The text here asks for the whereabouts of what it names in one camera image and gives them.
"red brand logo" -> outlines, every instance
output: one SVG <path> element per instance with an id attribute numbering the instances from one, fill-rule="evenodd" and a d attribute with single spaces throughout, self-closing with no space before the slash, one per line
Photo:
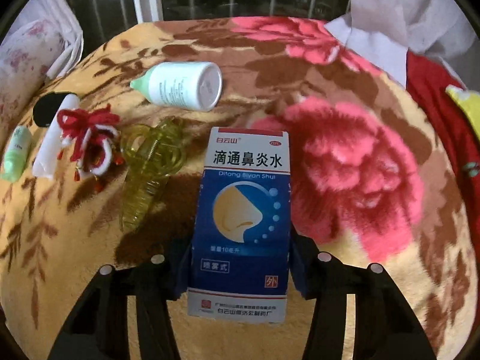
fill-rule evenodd
<path id="1" fill-rule="evenodd" d="M 202 299 L 202 309 L 211 309 L 212 302 L 210 300 Z"/>
<path id="2" fill-rule="evenodd" d="M 277 288 L 278 276 L 265 276 L 265 288 Z"/>
<path id="3" fill-rule="evenodd" d="M 217 138 L 217 143 L 238 143 L 239 140 L 240 138 Z"/>

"red yarn bow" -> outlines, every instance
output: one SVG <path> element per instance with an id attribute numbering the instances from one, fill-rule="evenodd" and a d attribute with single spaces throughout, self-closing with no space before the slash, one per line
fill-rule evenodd
<path id="1" fill-rule="evenodd" d="M 114 130 L 113 126 L 119 121 L 120 117 L 110 112 L 110 104 L 93 112 L 80 108 L 60 110 L 57 114 L 57 122 L 62 129 L 62 137 L 75 140 L 70 161 L 81 159 L 89 142 L 99 143 L 112 138 L 109 132 Z"/>

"medicine box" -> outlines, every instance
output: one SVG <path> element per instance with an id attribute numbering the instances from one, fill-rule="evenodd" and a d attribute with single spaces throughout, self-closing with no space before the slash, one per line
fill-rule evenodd
<path id="1" fill-rule="evenodd" d="M 195 219 L 188 314 L 282 322 L 289 244 L 288 134 L 214 127 Z"/>

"pink flower pattern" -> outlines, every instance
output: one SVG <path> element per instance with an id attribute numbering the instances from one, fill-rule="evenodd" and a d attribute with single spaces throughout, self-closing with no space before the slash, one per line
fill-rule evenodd
<path id="1" fill-rule="evenodd" d="M 346 49 L 324 28 L 324 21 L 261 16 L 234 17 L 232 21 L 238 26 L 232 31 L 243 33 L 247 38 L 287 43 L 289 56 L 321 65 L 340 60 L 352 71 L 366 71 L 373 76 L 381 73 L 366 59 Z"/>
<path id="2" fill-rule="evenodd" d="M 422 216 L 423 182 L 400 136 L 352 103 L 309 97 L 253 128 L 287 131 L 291 218 L 317 244 L 350 229 L 371 261 L 412 240 Z"/>

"pillow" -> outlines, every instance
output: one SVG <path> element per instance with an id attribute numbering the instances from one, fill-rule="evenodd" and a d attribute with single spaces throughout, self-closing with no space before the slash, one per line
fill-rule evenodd
<path id="1" fill-rule="evenodd" d="M 46 19 L 22 26 L 0 46 L 0 149 L 63 48 L 62 35 Z"/>

